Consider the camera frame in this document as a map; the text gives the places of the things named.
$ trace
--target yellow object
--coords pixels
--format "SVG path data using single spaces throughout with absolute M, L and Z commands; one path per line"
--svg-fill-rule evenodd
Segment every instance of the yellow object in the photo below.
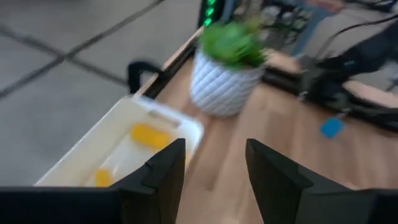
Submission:
M 98 169 L 95 172 L 95 187 L 109 187 L 112 184 L 112 175 L 106 169 Z
M 170 135 L 158 131 L 146 124 L 135 124 L 130 132 L 130 138 L 159 152 L 170 144 Z

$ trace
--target wooden tabletop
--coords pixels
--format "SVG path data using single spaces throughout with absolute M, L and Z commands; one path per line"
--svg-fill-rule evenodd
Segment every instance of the wooden tabletop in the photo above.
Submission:
M 230 118 L 207 116 L 190 101 L 192 67 L 189 59 L 155 99 L 194 117 L 205 127 L 185 176 L 178 224 L 263 223 L 246 169 L 247 138 L 257 139 L 352 189 L 398 188 L 398 135 L 345 118 L 344 130 L 336 138 L 327 139 L 319 128 L 334 114 L 263 83 L 254 89 L 240 114 Z M 155 79 L 151 78 L 137 94 Z

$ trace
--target green succulent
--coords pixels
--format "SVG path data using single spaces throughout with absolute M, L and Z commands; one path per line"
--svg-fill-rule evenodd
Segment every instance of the green succulent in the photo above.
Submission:
M 204 53 L 231 69 L 256 68 L 265 61 L 262 45 L 251 22 L 212 24 L 200 37 Z

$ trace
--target textured white pot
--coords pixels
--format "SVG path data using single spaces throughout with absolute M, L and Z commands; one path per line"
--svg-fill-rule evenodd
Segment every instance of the textured white pot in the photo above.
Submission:
M 263 72 L 264 67 L 228 70 L 198 49 L 190 87 L 192 102 L 206 114 L 235 115 L 243 109 Z

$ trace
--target potted plant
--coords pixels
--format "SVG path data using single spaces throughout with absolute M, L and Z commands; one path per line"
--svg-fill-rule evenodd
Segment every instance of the potted plant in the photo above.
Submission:
M 264 72 L 265 56 L 253 23 L 212 24 L 199 39 L 190 86 L 207 114 L 239 113 Z

